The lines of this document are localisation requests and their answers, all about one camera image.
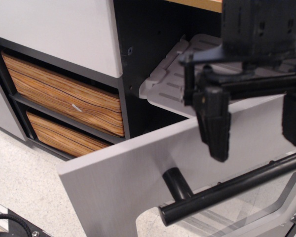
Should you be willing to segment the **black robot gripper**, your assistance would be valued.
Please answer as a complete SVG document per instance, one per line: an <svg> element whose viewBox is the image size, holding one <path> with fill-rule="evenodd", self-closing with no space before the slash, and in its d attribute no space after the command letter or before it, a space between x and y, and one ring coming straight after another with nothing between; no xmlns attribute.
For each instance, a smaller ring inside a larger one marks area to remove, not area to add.
<svg viewBox="0 0 296 237"><path fill-rule="evenodd" d="M183 100L192 104L194 67L199 64L246 62L264 66L296 57L296 0L224 0L222 43L186 54ZM284 96L282 133L296 147L296 93Z"/></svg>

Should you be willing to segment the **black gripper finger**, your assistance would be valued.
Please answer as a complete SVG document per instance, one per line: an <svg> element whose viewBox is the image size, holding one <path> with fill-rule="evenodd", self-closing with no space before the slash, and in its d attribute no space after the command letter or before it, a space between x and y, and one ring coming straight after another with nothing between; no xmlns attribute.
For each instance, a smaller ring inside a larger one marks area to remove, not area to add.
<svg viewBox="0 0 296 237"><path fill-rule="evenodd" d="M230 95L220 87L206 87L193 95L201 140L208 145L210 156L219 162L228 159L231 114Z"/></svg>

